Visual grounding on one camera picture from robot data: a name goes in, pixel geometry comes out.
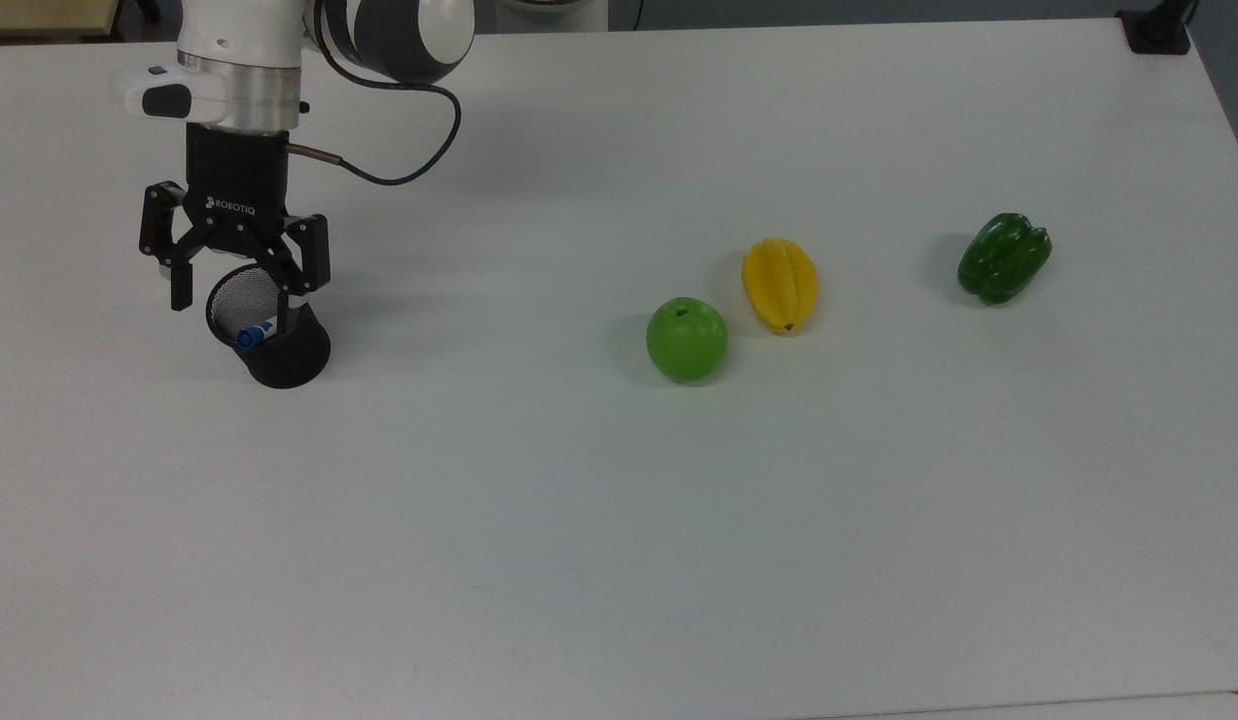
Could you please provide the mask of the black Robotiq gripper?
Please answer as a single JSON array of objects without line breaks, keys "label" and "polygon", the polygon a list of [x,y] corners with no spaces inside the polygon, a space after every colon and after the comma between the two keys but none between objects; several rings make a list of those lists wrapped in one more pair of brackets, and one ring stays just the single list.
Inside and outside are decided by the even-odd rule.
[{"label": "black Robotiq gripper", "polygon": [[[286,131],[253,135],[186,124],[188,188],[171,181],[145,188],[137,241],[158,261],[176,313],[193,304],[191,260],[202,249],[250,255],[250,282],[275,336],[293,333],[310,297],[331,282],[326,216],[286,213],[288,140]],[[175,240],[180,209],[191,226]],[[234,236],[238,225],[248,229],[248,246]]]}]

